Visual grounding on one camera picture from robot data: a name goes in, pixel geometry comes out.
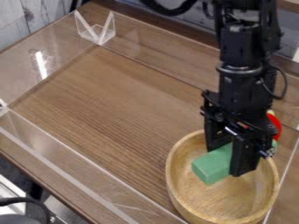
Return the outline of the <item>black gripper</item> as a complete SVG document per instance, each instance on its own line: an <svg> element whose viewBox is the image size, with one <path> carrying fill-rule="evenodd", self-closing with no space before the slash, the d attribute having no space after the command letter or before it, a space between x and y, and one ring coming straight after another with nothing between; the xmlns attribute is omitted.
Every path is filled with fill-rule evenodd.
<svg viewBox="0 0 299 224"><path fill-rule="evenodd" d="M277 68L218 66L219 90L202 92L207 151L233 142L230 175L239 177L258 168L259 159L275 154L278 132L267 117L277 86Z"/></svg>

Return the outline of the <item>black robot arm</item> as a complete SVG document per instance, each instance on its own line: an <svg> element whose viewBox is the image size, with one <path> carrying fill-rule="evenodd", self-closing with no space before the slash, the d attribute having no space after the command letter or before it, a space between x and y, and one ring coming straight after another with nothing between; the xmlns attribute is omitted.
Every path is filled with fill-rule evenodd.
<svg viewBox="0 0 299 224"><path fill-rule="evenodd" d="M209 151L233 145L229 174L239 177L275 153L279 130L267 111L286 97L277 93L285 72L271 63L283 36L277 0L210 0L202 8L219 41L219 90L202 92L206 143Z"/></svg>

